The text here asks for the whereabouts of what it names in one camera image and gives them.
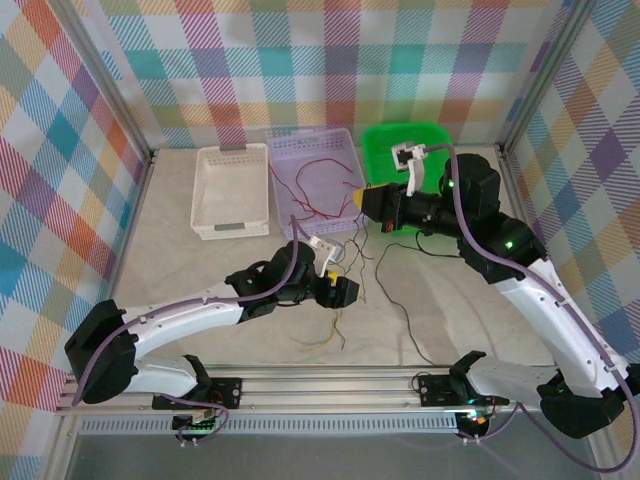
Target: plaid wallpaper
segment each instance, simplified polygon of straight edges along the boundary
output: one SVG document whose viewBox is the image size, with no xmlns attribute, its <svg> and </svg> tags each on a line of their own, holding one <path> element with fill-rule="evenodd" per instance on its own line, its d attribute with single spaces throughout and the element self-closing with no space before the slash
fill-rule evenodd
<svg viewBox="0 0 640 480">
<path fill-rule="evenodd" d="M 551 24 L 544 19 L 562 7 L 561 0 L 74 4 L 149 143 L 175 148 L 263 140 L 300 126 L 344 126 L 359 143 L 371 125 L 408 121 L 440 123 L 458 143 L 494 143 L 543 46 L 540 30 Z"/>
<path fill-rule="evenodd" d="M 513 159 L 567 288 L 640 362 L 640 0 L 600 0 Z"/>
<path fill-rule="evenodd" d="M 547 56 L 549 54 L 549 51 L 551 49 L 551 45 L 553 45 L 553 42 L 556 40 L 558 34 L 562 31 L 562 27 L 564 26 L 564 23 L 567 20 L 571 7 L 575 3 L 575 1 L 576 0 L 562 1 L 562 5 L 560 6 L 560 9 L 558 10 L 555 18 L 553 19 L 553 23 L 547 32 L 544 42 L 542 42 L 542 45 L 540 46 L 540 50 L 538 50 L 535 60 L 531 63 L 531 66 L 529 67 L 529 71 L 527 72 L 525 80 L 522 83 L 522 86 L 520 87 L 518 96 L 516 97 L 515 101 L 511 105 L 511 109 L 509 110 L 507 119 L 504 122 L 504 125 L 502 126 L 502 129 L 500 130 L 500 134 L 497 138 L 497 143 L 504 142 L 507 134 L 511 130 L 511 127 L 513 125 L 513 120 L 516 118 L 516 115 L 520 110 L 520 106 L 522 105 L 522 102 L 524 101 L 527 94 L 531 90 L 531 87 L 534 85 L 535 80 L 538 76 L 538 72 L 540 71 L 540 67 L 544 65 L 547 59 Z"/>
<path fill-rule="evenodd" d="M 142 161 L 44 0 L 0 0 L 0 66 L 0 479 L 29 479 Z"/>
</svg>

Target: white tabletop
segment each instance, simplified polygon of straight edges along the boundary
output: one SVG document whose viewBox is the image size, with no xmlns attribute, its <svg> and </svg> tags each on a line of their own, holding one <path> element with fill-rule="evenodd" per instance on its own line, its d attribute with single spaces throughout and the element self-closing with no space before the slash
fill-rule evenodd
<svg viewBox="0 0 640 480">
<path fill-rule="evenodd" d="M 132 237 L 115 295 L 121 308 L 168 301 L 224 281 L 258 260 L 269 260 L 286 244 L 278 227 L 271 192 L 268 236 L 202 241 L 189 226 L 197 150 L 161 150 Z M 494 168 L 493 148 L 459 148 L 479 153 Z M 510 213 L 504 191 L 503 210 Z M 400 241 L 414 246 L 412 235 L 396 237 L 369 226 L 365 253 L 375 257 L 364 268 L 366 300 L 346 308 L 339 329 L 346 338 L 309 351 L 305 343 L 321 342 L 331 331 L 334 312 L 308 300 L 295 308 L 242 325 L 211 329 L 167 345 L 163 354 L 198 355 L 216 364 L 423 364 L 407 334 L 402 311 L 392 306 L 373 277 L 384 247 Z M 344 242 L 355 232 L 333 236 Z M 362 243 L 364 233 L 359 236 Z M 455 242 L 440 236 L 423 238 L 434 253 L 457 253 Z M 355 249 L 348 250 L 348 259 Z M 358 262 L 350 277 L 359 283 Z M 551 357 L 522 315 L 460 259 L 430 258 L 390 248 L 380 266 L 380 280 L 407 308 L 414 336 L 436 363 L 453 363 L 470 350 L 482 350 L 518 363 L 544 364 Z"/>
</svg>

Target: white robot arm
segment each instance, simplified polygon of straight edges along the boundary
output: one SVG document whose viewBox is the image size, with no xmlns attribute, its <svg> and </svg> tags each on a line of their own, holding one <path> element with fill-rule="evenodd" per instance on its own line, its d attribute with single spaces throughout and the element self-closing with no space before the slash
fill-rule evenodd
<svg viewBox="0 0 640 480">
<path fill-rule="evenodd" d="M 394 155 L 404 164 L 415 164 L 409 157 L 416 149 L 420 146 L 409 146 L 406 152 L 396 149 Z M 451 367 L 451 389 L 463 402 L 497 397 L 539 406 L 554 426 L 574 438 L 603 428 L 622 412 L 629 392 L 640 392 L 640 365 L 630 365 L 597 333 L 562 285 L 531 229 L 500 213 L 500 177 L 486 159 L 461 155 L 457 161 L 459 172 L 453 176 L 455 170 L 447 164 L 439 194 L 417 191 L 415 182 L 410 192 L 407 184 L 387 184 L 360 191 L 354 201 L 365 215 L 382 224 L 383 232 L 410 225 L 425 235 L 458 239 L 460 256 L 522 312 L 556 365 L 524 366 L 471 352 Z M 465 225 L 458 220 L 457 206 Z M 468 240 L 469 231 L 481 246 Z M 98 304 L 65 346 L 79 379 L 75 403 L 80 399 L 98 403 L 122 392 L 210 402 L 211 379 L 197 357 L 165 360 L 148 354 L 208 328 L 269 314 L 283 301 L 295 304 L 315 298 L 326 308 L 353 303 L 358 285 L 344 277 L 334 281 L 324 272 L 316 275 L 314 260 L 312 248 L 298 245 L 294 237 L 271 261 L 236 272 L 198 295 L 126 311 L 112 300 Z M 543 284 L 552 286 L 553 294 Z"/>
</svg>

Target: wire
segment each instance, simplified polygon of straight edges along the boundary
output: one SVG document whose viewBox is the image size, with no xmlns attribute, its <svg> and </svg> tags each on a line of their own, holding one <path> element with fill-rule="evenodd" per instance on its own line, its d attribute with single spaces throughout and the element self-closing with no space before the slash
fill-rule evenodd
<svg viewBox="0 0 640 480">
<path fill-rule="evenodd" d="M 307 195 L 307 192 L 304 190 L 304 188 L 302 187 L 302 185 L 300 184 L 300 175 L 302 173 L 302 171 L 308 167 L 309 165 L 313 165 L 316 163 L 320 163 L 320 162 L 333 162 L 336 163 L 338 165 L 340 165 L 342 168 L 344 168 L 346 171 L 348 171 L 349 173 L 353 173 L 353 170 L 350 169 L 349 167 L 347 167 L 346 165 L 344 165 L 342 162 L 339 162 L 338 160 L 334 159 L 334 158 L 320 158 L 317 160 L 313 160 L 311 162 L 305 163 L 302 167 L 300 167 L 300 170 L 298 170 L 298 173 L 296 174 L 296 178 L 295 178 L 295 182 L 296 185 L 298 187 L 298 189 L 302 192 L 302 195 L 304 196 L 305 200 L 300 200 L 298 198 L 298 196 L 293 192 L 293 190 L 291 189 L 291 187 L 289 187 L 289 185 L 287 185 L 286 183 L 284 183 L 282 181 L 282 179 L 280 179 L 280 177 L 278 176 L 278 174 L 276 173 L 275 169 L 273 168 L 272 165 L 269 165 L 269 169 L 271 170 L 271 173 L 273 174 L 274 178 L 283 186 L 287 189 L 287 191 L 289 192 L 289 194 L 292 197 L 292 201 L 295 203 L 298 203 L 301 207 L 302 210 L 306 213 L 311 213 L 311 215 L 304 217 L 304 218 L 300 218 L 298 219 L 299 221 L 303 221 L 303 220 L 309 220 L 313 217 L 315 217 L 316 215 L 320 215 L 322 217 L 325 218 L 325 220 L 330 219 L 330 218 L 341 218 L 342 215 L 344 214 L 345 209 L 347 208 L 347 206 L 351 203 L 353 203 L 351 200 L 347 201 L 347 198 L 349 197 L 349 195 L 345 195 L 344 198 L 342 199 L 342 205 L 340 207 L 340 211 L 338 212 L 337 215 L 334 214 L 330 214 L 330 213 L 325 213 L 322 212 L 320 210 L 318 210 L 317 208 L 313 207 L 311 205 L 311 200 L 309 199 L 309 196 Z M 342 184 L 344 185 L 349 185 L 353 188 L 360 188 L 350 182 L 342 182 Z"/>
<path fill-rule="evenodd" d="M 338 322 L 340 321 L 340 318 L 342 318 L 342 309 L 340 309 L 339 311 L 336 312 L 336 315 L 333 317 L 333 320 L 331 321 L 331 333 L 329 334 L 329 337 L 324 342 L 320 343 L 320 345 L 313 345 L 311 348 L 306 348 L 306 349 L 304 349 L 302 351 L 303 352 L 314 352 L 316 350 L 321 349 L 322 347 L 325 347 L 325 346 L 329 345 L 331 343 L 331 340 L 333 340 L 333 337 L 334 337 L 334 335 L 336 333 L 342 339 L 342 344 L 340 346 L 340 350 L 344 350 L 344 346 L 347 343 L 347 339 L 344 338 L 342 333 L 340 333 L 340 330 L 338 330 Z"/>
<path fill-rule="evenodd" d="M 418 372 L 411 378 L 411 382 L 410 382 L 411 390 L 413 390 L 416 393 L 420 393 L 420 390 L 418 390 L 415 386 L 416 378 L 418 378 L 420 375 L 431 375 L 431 374 L 429 372 Z"/>
<path fill-rule="evenodd" d="M 444 254 L 444 253 L 431 253 L 431 252 L 426 251 L 424 248 L 422 248 L 422 245 L 420 245 L 420 241 L 418 240 L 418 237 L 420 236 L 421 233 L 424 235 L 424 232 L 422 232 L 421 230 L 418 230 L 416 232 L 416 245 L 418 246 L 418 250 L 420 250 L 425 255 L 428 255 L 430 257 L 441 257 L 441 258 L 461 258 L 460 255 L 450 255 L 450 254 Z"/>
<path fill-rule="evenodd" d="M 342 168 L 344 168 L 346 171 L 348 171 L 349 173 L 353 173 L 353 170 L 351 170 L 349 167 L 347 167 L 345 164 L 343 164 L 342 162 L 339 162 L 338 160 L 334 159 L 334 158 L 320 158 L 318 160 L 313 160 L 311 162 L 305 163 L 302 167 L 300 167 L 300 170 L 298 170 L 298 173 L 296 174 L 296 185 L 298 186 L 298 188 L 300 189 L 300 191 L 302 192 L 302 194 L 304 195 L 305 200 L 307 201 L 307 205 L 309 206 L 309 208 L 313 209 L 314 212 L 322 215 L 325 218 L 340 218 L 342 216 L 342 213 L 344 211 L 344 209 L 346 208 L 346 205 L 348 205 L 349 203 L 352 203 L 351 200 L 349 200 L 349 202 L 346 202 L 348 195 L 344 196 L 344 199 L 342 200 L 342 208 L 340 209 L 340 214 L 335 216 L 335 215 L 330 215 L 327 213 L 323 213 L 315 208 L 313 208 L 311 206 L 311 201 L 309 200 L 309 196 L 307 195 L 307 192 L 304 191 L 304 189 L 302 188 L 302 185 L 300 185 L 300 175 L 302 174 L 302 171 L 307 168 L 309 165 L 314 165 L 316 163 L 320 163 L 320 162 L 333 162 L 337 165 L 340 165 Z"/>
<path fill-rule="evenodd" d="M 93 352 L 93 354 L 91 355 L 91 358 L 87 362 L 87 364 L 86 364 L 86 366 L 84 368 L 84 371 L 82 372 L 82 376 L 80 377 L 80 380 L 78 380 L 78 386 L 76 388 L 76 393 L 75 393 L 75 395 L 73 397 L 73 400 L 71 401 L 71 406 L 75 407 L 82 400 L 82 398 L 84 396 L 85 387 L 87 386 L 87 381 L 89 380 L 89 375 L 93 371 L 93 368 L 95 367 L 98 359 L 100 358 L 100 355 L 102 355 L 102 352 L 111 344 L 111 342 L 118 335 L 120 335 L 121 333 L 125 332 L 129 328 L 134 327 L 134 326 L 138 325 L 139 323 L 141 323 L 143 321 L 143 318 L 153 318 L 156 315 L 160 315 L 160 314 L 167 313 L 167 312 L 172 312 L 177 308 L 184 307 L 184 306 L 187 306 L 187 305 L 198 305 L 198 304 L 200 304 L 202 306 L 207 306 L 207 305 L 209 305 L 209 301 L 215 302 L 214 304 L 216 304 L 216 303 L 238 303 L 238 302 L 249 302 L 249 301 L 254 301 L 254 300 L 260 300 L 261 298 L 266 298 L 266 297 L 274 294 L 278 290 L 280 290 L 280 288 L 282 288 L 287 283 L 287 281 L 289 281 L 289 278 L 293 274 L 293 270 L 295 269 L 295 266 L 296 266 L 296 262 L 297 262 L 297 259 L 298 259 L 298 231 L 302 232 L 303 235 L 306 235 L 306 232 L 304 232 L 304 230 L 302 229 L 302 227 L 298 223 L 298 220 L 296 220 L 296 217 L 294 217 L 293 215 L 291 215 L 291 222 L 292 222 L 292 224 L 294 226 L 294 228 L 293 228 L 293 252 L 291 254 L 291 262 L 289 262 L 289 266 L 287 267 L 287 270 L 285 271 L 284 275 L 282 276 L 282 278 L 280 279 L 280 281 L 278 283 L 276 283 L 273 287 L 271 287 L 270 289 L 268 289 L 265 292 L 257 293 L 255 295 L 246 295 L 244 297 L 229 297 L 229 298 L 199 297 L 199 298 L 189 298 L 189 299 L 186 299 L 186 300 L 180 300 L 178 302 L 171 303 L 169 305 L 165 305 L 165 306 L 156 308 L 155 310 L 147 312 L 144 315 L 138 315 L 133 320 L 130 320 L 129 322 L 124 323 L 120 327 L 116 328 L 113 332 L 111 332 L 102 341 L 102 343 L 100 343 L 100 345 L 98 345 L 98 348 L 96 348 L 95 351 Z"/>
<path fill-rule="evenodd" d="M 523 265 L 520 265 L 516 262 L 513 262 L 511 260 L 508 260 L 506 258 L 502 258 L 497 255 L 494 255 L 493 253 L 485 250 L 475 240 L 475 238 L 473 238 L 473 234 L 469 230 L 469 226 L 467 225 L 467 222 L 464 217 L 464 211 L 462 209 L 462 199 L 460 195 L 460 185 L 459 185 L 460 172 L 459 172 L 459 165 L 458 165 L 458 157 L 456 156 L 455 149 L 450 144 L 439 144 L 439 145 L 426 147 L 425 153 L 432 152 L 435 150 L 441 150 L 441 149 L 447 150 L 451 157 L 451 180 L 453 181 L 453 204 L 456 212 L 456 218 L 458 220 L 458 224 L 460 225 L 460 230 L 462 231 L 462 235 L 467 240 L 471 248 L 473 248 L 480 255 L 482 255 L 483 257 L 495 263 L 498 263 L 500 265 L 504 265 L 505 267 L 516 270 L 522 273 L 523 275 L 525 275 L 525 277 L 531 278 L 544 291 L 546 291 L 549 295 L 551 295 L 559 306 L 561 306 L 566 310 L 566 312 L 576 323 L 580 331 L 585 335 L 585 337 L 587 337 L 587 339 L 589 340 L 593 348 L 600 355 L 600 358 L 602 358 L 607 368 L 615 378 L 616 382 L 620 385 L 620 389 L 624 393 L 624 396 L 626 397 L 627 402 L 629 403 L 629 409 L 631 411 L 631 419 L 633 424 L 633 440 L 631 442 L 631 448 L 629 449 L 629 453 L 624 458 L 624 460 L 622 460 L 618 465 L 614 467 L 598 467 L 598 466 L 590 465 L 585 461 L 583 461 L 582 459 L 578 458 L 569 450 L 567 450 L 564 447 L 564 445 L 562 445 L 546 427 L 544 427 L 540 422 L 534 419 L 533 415 L 531 415 L 530 412 L 528 412 L 528 410 L 524 407 L 524 405 L 518 404 L 518 407 L 520 408 L 520 410 L 522 410 L 525 413 L 525 415 L 527 415 L 527 418 L 529 418 L 529 420 L 531 420 L 532 423 L 558 448 L 558 450 L 560 450 L 560 452 L 562 452 L 567 458 L 569 458 L 571 461 L 573 461 L 577 465 L 585 468 L 586 470 L 596 472 L 596 473 L 616 473 L 616 472 L 625 470 L 633 463 L 636 456 L 638 455 L 638 451 L 640 450 L 640 436 L 638 432 L 638 429 L 640 429 L 640 407 L 635 402 L 633 393 L 631 392 L 629 385 L 627 385 L 627 382 L 622 377 L 622 374 L 618 371 L 617 366 L 613 361 L 613 359 L 611 358 L 611 355 L 609 355 L 609 352 L 607 352 L 607 349 L 600 344 L 600 342 L 598 341 L 594 333 L 591 331 L 590 326 L 588 326 L 585 323 L 585 321 L 582 319 L 580 314 L 573 308 L 573 305 L 571 305 L 570 302 L 567 302 L 560 292 L 558 292 L 549 282 L 547 282 L 544 278 L 542 278 L 533 270 L 530 270 L 529 268 Z"/>
<path fill-rule="evenodd" d="M 167 393 L 163 393 L 162 396 L 164 398 L 166 398 L 167 400 L 169 400 L 170 402 L 173 403 L 181 403 L 182 405 L 189 405 L 191 407 L 203 407 L 203 408 L 210 408 L 213 410 L 218 410 L 221 412 L 224 412 L 224 420 L 220 423 L 220 425 L 218 425 L 211 433 L 209 433 L 207 436 L 202 437 L 200 440 L 198 440 L 198 442 L 202 443 L 206 443 L 209 440 L 211 440 L 213 438 L 213 436 L 215 434 L 217 434 L 220 430 L 222 430 L 226 425 L 227 422 L 229 422 L 229 409 L 227 407 L 225 407 L 224 405 L 218 405 L 217 403 L 208 403 L 208 402 L 194 402 L 192 400 L 185 400 L 183 398 L 178 398 L 178 397 L 174 397 L 173 395 L 169 395 Z M 187 427 L 187 425 L 183 425 L 182 427 L 180 427 L 178 429 L 178 440 L 180 440 L 180 444 L 182 446 L 185 445 L 186 440 L 184 439 L 184 437 L 182 436 L 182 432 L 184 431 L 184 429 Z"/>
<path fill-rule="evenodd" d="M 384 260 L 384 256 L 387 254 L 387 250 L 389 250 L 389 248 L 393 246 L 406 248 L 408 250 L 415 250 L 418 252 L 420 251 L 417 248 L 408 247 L 406 245 L 402 245 L 401 243 L 390 243 L 389 245 L 386 246 L 386 248 L 384 249 L 384 252 L 382 252 L 382 256 L 380 257 L 380 260 L 378 260 L 378 263 L 376 263 L 376 268 L 373 272 L 374 278 L 376 279 L 376 282 L 378 282 L 378 285 L 380 285 L 380 288 L 382 289 L 382 293 L 384 293 L 384 296 L 387 297 L 387 300 L 389 300 L 389 302 L 391 302 L 395 306 L 400 307 L 404 312 L 405 319 L 407 320 L 407 330 L 409 332 L 409 338 L 411 338 L 411 341 L 413 342 L 413 346 L 416 348 L 416 352 L 418 352 L 418 355 L 420 355 L 420 358 L 422 358 L 429 365 L 435 365 L 435 363 L 433 363 L 431 360 L 429 360 L 427 357 L 424 356 L 424 354 L 422 353 L 422 350 L 420 350 L 420 347 L 418 346 L 418 342 L 413 336 L 413 332 L 411 331 L 411 320 L 409 318 L 409 312 L 404 307 L 404 305 L 402 305 L 399 302 L 396 302 L 393 298 L 391 298 L 391 296 L 387 292 L 387 289 L 384 288 L 384 285 L 382 284 L 382 282 L 380 281 L 380 278 L 378 277 L 378 269 L 380 268 L 380 264 L 382 263 L 382 260 Z"/>
</svg>

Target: white plastic basket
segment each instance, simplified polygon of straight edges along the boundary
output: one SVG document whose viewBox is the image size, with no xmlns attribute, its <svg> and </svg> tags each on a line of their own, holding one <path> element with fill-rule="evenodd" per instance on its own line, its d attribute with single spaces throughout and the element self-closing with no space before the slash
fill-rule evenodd
<svg viewBox="0 0 640 480">
<path fill-rule="evenodd" d="M 202 240 L 269 234 L 268 168 L 264 143 L 198 150 L 191 228 Z"/>
</svg>

